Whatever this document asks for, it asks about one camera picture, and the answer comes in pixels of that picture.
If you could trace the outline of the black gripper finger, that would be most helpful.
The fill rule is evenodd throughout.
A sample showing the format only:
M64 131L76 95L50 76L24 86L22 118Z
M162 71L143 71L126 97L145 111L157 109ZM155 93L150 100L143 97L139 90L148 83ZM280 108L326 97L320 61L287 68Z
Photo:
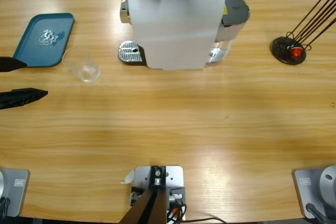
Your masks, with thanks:
M11 72L26 67L26 63L13 57L0 57L0 72Z
M35 88L14 89L1 92L1 110L23 106L45 97L48 91Z

